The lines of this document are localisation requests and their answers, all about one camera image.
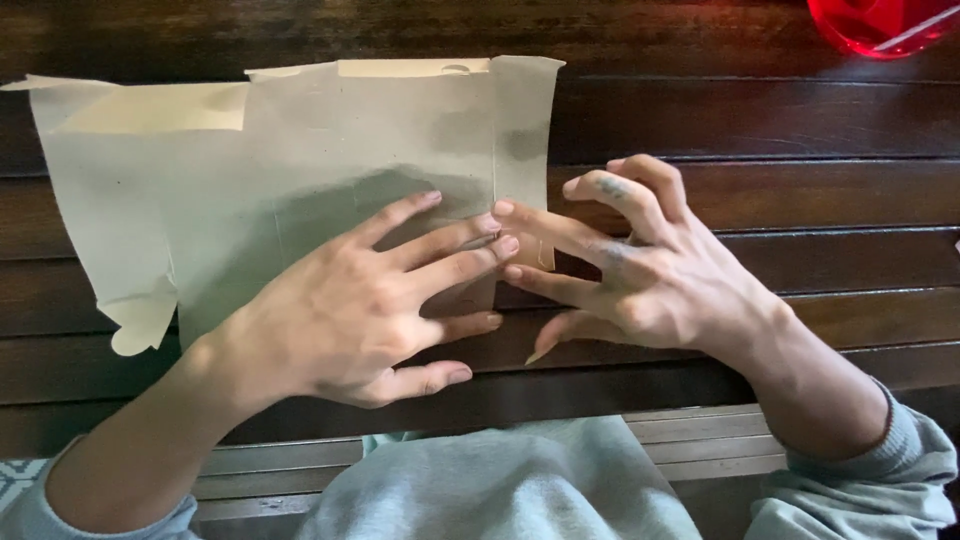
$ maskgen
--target person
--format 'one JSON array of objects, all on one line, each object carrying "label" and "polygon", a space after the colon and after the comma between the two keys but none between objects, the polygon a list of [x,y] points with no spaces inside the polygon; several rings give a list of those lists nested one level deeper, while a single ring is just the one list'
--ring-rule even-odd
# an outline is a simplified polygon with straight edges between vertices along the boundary
[{"label": "person", "polygon": [[[437,343],[491,331],[493,313],[420,317],[437,292],[503,266],[517,240],[460,246],[501,226],[603,271],[601,282],[507,263],[509,283],[575,307],[547,323],[567,339],[697,349],[743,375],[788,468],[752,507],[750,539],[935,538],[954,522],[953,445],[808,330],[687,207],[680,173],[649,156],[564,185],[633,227],[616,241],[508,200],[394,249],[374,244],[437,192],[417,194],[300,260],[197,340],[180,361],[62,454],[0,519],[5,540],[194,538],[188,495],[234,426],[287,396],[376,407],[470,379],[466,364],[395,368]],[[371,445],[305,519],[315,538],[699,538],[620,417],[551,421]]]}]

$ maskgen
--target red cup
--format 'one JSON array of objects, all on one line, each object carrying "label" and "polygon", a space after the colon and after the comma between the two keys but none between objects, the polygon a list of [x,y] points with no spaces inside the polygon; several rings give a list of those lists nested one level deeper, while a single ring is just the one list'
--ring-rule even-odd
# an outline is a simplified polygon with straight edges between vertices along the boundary
[{"label": "red cup", "polygon": [[960,0],[807,0],[827,41],[878,60],[912,55],[960,21]]}]

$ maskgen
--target cardboard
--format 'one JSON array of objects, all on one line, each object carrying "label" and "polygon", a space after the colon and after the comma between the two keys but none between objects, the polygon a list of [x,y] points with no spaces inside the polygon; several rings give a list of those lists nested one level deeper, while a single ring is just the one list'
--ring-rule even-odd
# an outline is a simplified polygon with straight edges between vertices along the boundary
[{"label": "cardboard", "polygon": [[[441,205],[378,249],[511,197],[546,208],[557,70],[535,57],[335,61],[248,83],[118,86],[27,76],[60,213],[120,355],[186,348],[287,266],[409,193]],[[553,249],[521,237],[526,263]],[[489,309],[493,278],[424,307]]]}]

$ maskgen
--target sweater sleeve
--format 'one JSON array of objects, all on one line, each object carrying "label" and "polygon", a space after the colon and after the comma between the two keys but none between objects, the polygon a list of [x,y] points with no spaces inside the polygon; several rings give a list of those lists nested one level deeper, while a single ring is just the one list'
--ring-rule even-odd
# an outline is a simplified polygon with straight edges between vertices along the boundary
[{"label": "sweater sleeve", "polygon": [[746,540],[936,539],[956,521],[944,485],[957,454],[936,423],[884,388],[890,427],[871,451],[841,462],[787,451],[786,471],[767,480]]},{"label": "sweater sleeve", "polygon": [[84,532],[66,524],[47,503],[47,473],[51,459],[36,482],[0,512],[0,540],[199,540],[187,527],[197,510],[186,496],[163,519],[138,530],[119,534]]}]

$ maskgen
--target hand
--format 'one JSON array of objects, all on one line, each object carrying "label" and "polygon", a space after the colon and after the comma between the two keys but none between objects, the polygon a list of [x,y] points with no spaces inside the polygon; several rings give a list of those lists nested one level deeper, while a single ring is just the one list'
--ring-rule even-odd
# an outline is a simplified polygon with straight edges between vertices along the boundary
[{"label": "hand", "polygon": [[496,313],[430,320],[420,317],[420,306],[493,270],[516,253],[517,240],[505,235],[457,253],[500,230],[485,214],[383,253],[373,249],[440,201],[437,191],[407,197],[295,263],[198,341],[203,369],[226,381],[229,395],[251,413],[292,395],[377,407],[469,380],[469,367],[457,361],[394,366],[427,347],[499,327]]},{"label": "hand", "polygon": [[732,363],[758,332],[792,314],[693,215],[676,168],[649,156],[614,160],[564,184],[564,197],[613,207],[633,232],[621,242],[545,210],[494,205],[504,226],[603,272],[601,282],[588,282],[529,266],[504,269],[510,284],[579,308],[543,327],[528,363],[574,338],[697,349]]}]

